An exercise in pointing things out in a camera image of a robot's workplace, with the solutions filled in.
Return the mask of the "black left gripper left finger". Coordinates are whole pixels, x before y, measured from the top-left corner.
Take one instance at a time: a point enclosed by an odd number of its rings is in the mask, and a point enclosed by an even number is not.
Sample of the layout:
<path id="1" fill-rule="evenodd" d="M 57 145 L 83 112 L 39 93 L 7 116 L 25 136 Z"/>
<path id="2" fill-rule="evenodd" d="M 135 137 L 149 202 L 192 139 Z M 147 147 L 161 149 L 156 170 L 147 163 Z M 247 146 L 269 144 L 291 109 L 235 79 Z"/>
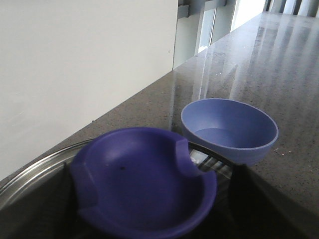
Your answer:
<path id="1" fill-rule="evenodd" d="M 77 215 L 68 166 L 0 212 L 2 239 L 103 239 Z"/>

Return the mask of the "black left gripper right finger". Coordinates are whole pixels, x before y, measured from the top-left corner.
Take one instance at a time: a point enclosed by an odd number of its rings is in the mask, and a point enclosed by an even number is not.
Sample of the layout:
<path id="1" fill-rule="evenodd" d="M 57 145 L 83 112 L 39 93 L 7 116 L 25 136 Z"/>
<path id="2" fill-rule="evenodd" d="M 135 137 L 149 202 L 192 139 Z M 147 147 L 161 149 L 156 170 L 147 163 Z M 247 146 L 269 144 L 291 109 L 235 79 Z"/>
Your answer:
<path id="1" fill-rule="evenodd" d="M 230 215 L 212 209 L 193 239 L 311 239 L 313 214 L 273 188 L 247 166 L 233 168 Z"/>

